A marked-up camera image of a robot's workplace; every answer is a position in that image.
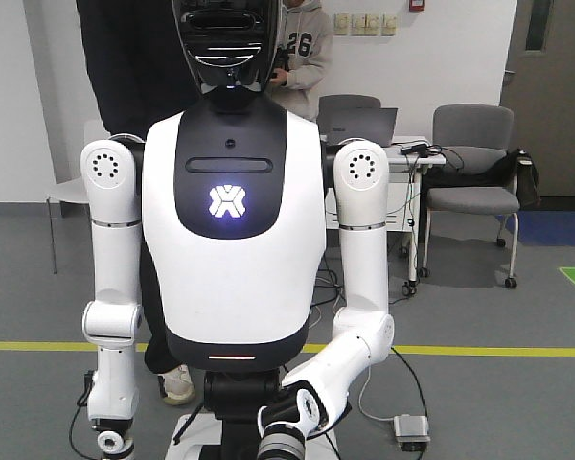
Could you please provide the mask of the white robot arm image right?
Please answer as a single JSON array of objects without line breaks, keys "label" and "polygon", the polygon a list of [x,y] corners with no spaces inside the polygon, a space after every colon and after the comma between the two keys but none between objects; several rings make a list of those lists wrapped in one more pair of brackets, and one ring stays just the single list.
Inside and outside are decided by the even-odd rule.
[{"label": "white robot arm image right", "polygon": [[346,304],[333,338],[283,379],[279,399],[258,412],[260,459],[303,459],[306,442],[330,431],[346,413],[353,381],[384,361],[394,338],[389,312],[384,149],[365,140],[339,149],[333,187]]}]

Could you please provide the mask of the white robot arm image left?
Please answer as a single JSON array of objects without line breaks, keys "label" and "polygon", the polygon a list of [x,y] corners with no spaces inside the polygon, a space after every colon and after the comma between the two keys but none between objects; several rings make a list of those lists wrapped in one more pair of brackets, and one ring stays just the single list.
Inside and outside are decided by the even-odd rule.
[{"label": "white robot arm image left", "polygon": [[124,144],[97,140],[83,148],[80,172],[90,210],[94,261],[94,298],[84,309],[81,325],[85,339],[97,348],[87,418],[104,459],[132,459],[130,429],[139,401],[135,341],[142,319],[136,164]]}]

